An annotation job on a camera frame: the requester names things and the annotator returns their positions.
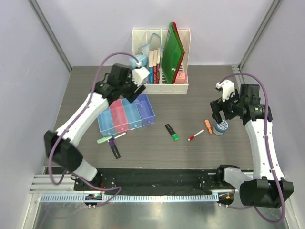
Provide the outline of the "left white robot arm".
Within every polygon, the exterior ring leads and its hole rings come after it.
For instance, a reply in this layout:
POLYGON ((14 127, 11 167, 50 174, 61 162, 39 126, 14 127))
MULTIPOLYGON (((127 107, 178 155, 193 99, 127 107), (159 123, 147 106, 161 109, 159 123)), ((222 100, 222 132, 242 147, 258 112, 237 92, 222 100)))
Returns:
POLYGON ((150 72, 146 67, 131 69, 123 64, 114 64, 105 82, 93 84, 87 98, 72 117, 56 131, 44 135, 49 163, 57 163, 85 179, 90 190, 97 190, 102 183, 97 169, 90 165, 77 149, 81 138, 104 110, 120 97, 133 102, 144 90, 150 72))

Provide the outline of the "purple black highlighter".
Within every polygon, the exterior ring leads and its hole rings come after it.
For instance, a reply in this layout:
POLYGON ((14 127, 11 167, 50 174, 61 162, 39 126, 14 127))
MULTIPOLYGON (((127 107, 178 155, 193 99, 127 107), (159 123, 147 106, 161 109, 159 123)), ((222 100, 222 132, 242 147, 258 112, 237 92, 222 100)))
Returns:
POLYGON ((111 148, 111 150, 112 150, 112 152, 113 152, 115 158, 116 158, 116 159, 119 159, 119 158, 121 157, 121 155, 120 155, 119 150, 118 150, 118 148, 117 148, 117 146, 116 146, 116 144, 115 144, 114 139, 110 139, 110 140, 108 141, 108 143, 109 143, 109 146, 110 146, 110 148, 111 148))

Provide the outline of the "purple drawer bin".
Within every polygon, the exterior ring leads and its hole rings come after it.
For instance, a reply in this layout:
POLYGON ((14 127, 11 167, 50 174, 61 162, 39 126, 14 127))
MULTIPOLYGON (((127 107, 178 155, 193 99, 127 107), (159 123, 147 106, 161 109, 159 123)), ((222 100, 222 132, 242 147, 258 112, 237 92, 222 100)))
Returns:
POLYGON ((135 104, 142 119, 142 125, 147 126, 155 123, 155 113, 147 94, 141 94, 135 100, 135 104))

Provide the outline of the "light green mini highlighter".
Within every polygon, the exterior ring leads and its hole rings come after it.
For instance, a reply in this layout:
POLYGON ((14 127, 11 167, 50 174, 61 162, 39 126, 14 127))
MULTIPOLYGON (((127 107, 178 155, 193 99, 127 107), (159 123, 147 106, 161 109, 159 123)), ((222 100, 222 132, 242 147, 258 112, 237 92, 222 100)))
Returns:
POLYGON ((97 140, 97 143, 102 144, 104 142, 109 141, 111 138, 112 138, 112 136, 107 136, 107 137, 100 138, 100 139, 97 140))

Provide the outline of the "blue drawer bin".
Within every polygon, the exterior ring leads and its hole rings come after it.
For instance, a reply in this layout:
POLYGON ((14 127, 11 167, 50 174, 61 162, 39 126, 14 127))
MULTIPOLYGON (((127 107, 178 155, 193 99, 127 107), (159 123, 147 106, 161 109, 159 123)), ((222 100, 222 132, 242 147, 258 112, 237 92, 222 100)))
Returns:
POLYGON ((122 99, 122 105, 126 114, 130 130, 142 127, 142 118, 135 103, 130 103, 127 99, 122 99))
POLYGON ((110 109, 107 108, 105 111, 103 111, 100 115, 98 115, 98 125, 100 133, 103 137, 116 135, 117 132, 114 128, 112 116, 110 109))

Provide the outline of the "pink drawer bin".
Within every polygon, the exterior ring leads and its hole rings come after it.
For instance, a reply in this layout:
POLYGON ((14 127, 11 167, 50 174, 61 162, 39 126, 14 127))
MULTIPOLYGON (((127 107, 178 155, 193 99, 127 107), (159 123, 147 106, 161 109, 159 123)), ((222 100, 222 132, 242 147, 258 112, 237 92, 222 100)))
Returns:
POLYGON ((114 129, 117 133, 129 130, 127 117, 121 99, 114 101, 110 105, 110 112, 112 115, 114 129))

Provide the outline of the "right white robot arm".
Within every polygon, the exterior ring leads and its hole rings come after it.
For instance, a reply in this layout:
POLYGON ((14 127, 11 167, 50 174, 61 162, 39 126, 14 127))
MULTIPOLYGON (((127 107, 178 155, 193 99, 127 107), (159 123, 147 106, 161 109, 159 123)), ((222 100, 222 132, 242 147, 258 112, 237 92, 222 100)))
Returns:
POLYGON ((237 116, 242 119, 254 165, 252 177, 237 166, 220 165, 216 171, 216 185, 236 188, 244 206, 280 208, 280 196, 287 200, 294 186, 285 179, 278 164, 272 136, 272 113, 269 107, 260 103, 260 86, 242 84, 237 90, 233 82, 225 80, 217 83, 216 89, 222 92, 222 96, 210 103, 212 117, 218 124, 222 122, 221 112, 226 120, 237 116))

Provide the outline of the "orange mini highlighter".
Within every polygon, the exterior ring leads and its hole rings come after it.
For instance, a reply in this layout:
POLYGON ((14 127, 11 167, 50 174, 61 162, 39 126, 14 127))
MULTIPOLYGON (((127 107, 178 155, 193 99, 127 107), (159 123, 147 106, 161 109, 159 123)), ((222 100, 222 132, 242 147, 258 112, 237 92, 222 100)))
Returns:
POLYGON ((205 127, 207 128, 207 131, 209 132, 209 134, 212 134, 213 130, 212 130, 210 121, 208 119, 205 119, 204 124, 205 124, 205 127))

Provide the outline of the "blue washi tape roll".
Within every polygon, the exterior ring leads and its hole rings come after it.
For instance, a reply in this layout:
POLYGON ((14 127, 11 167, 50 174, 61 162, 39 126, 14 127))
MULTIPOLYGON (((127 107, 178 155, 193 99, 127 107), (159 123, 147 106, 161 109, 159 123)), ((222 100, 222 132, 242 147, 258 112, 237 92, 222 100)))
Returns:
POLYGON ((217 136, 222 136, 228 129, 228 122, 223 120, 221 123, 216 123, 213 127, 213 133, 217 136))

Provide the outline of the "green black highlighter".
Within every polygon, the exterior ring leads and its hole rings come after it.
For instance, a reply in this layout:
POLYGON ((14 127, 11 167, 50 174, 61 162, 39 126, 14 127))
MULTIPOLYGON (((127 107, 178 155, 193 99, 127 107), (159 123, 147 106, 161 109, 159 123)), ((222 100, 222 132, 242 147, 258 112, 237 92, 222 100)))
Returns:
POLYGON ((176 132, 173 130, 173 128, 170 126, 170 124, 166 124, 165 128, 167 129, 167 131, 169 132, 169 134, 171 135, 171 137, 174 141, 179 140, 179 136, 176 134, 176 132))

